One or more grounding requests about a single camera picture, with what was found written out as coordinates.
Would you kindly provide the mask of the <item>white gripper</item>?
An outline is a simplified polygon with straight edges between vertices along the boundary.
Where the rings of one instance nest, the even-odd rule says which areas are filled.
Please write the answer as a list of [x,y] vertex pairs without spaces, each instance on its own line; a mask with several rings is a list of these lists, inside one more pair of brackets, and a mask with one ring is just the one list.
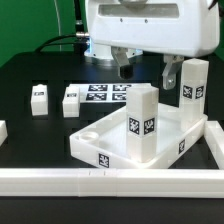
[[183,56],[208,55],[219,45],[219,8],[212,0],[85,0],[85,10],[92,41],[114,46],[122,79],[133,76],[126,48],[171,54],[162,73],[163,88],[171,90]]

